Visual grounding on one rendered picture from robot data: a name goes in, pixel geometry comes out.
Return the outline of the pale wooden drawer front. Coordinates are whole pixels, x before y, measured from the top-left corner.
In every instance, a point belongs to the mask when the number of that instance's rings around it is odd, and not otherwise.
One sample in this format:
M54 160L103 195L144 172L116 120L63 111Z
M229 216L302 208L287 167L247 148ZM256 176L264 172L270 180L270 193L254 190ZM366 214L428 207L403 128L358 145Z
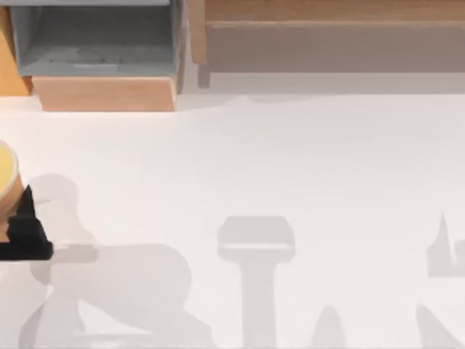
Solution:
M174 111L174 77L34 76L45 111Z

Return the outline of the wooden open shelf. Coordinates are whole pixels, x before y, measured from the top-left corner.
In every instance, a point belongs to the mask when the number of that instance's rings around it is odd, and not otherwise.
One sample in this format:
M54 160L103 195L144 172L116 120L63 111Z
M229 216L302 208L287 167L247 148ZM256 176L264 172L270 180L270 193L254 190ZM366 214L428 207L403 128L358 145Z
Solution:
M465 75L465 0L186 0L212 73Z

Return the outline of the pulled-out drawer grey inside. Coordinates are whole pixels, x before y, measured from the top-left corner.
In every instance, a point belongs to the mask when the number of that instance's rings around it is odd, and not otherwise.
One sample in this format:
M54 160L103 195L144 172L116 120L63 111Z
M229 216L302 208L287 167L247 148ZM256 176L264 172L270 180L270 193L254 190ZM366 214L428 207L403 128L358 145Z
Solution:
M22 76L171 76L183 0L0 0Z

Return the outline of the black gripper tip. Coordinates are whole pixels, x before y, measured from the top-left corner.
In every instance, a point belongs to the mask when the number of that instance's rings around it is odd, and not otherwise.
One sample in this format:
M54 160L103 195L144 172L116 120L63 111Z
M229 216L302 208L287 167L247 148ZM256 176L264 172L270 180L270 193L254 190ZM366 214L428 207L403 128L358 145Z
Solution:
M29 185L20 197L16 213L8 218L7 238L8 242L0 242L0 262L45 261L54 254L54 245L36 216Z

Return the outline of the yellow and brown cup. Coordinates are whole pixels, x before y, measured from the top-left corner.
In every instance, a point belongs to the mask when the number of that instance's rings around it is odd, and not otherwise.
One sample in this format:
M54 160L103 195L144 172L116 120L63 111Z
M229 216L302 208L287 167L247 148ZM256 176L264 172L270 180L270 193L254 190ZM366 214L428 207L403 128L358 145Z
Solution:
M8 219L15 215L24 187L16 153L0 140L0 243L8 242Z

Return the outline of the wooden cupboard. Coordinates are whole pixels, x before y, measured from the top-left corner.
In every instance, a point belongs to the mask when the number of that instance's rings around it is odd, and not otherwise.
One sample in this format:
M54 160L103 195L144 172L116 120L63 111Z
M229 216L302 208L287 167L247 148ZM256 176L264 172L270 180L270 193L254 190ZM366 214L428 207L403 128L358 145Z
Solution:
M0 6L0 97L25 97L32 89L31 77L18 73L9 7Z

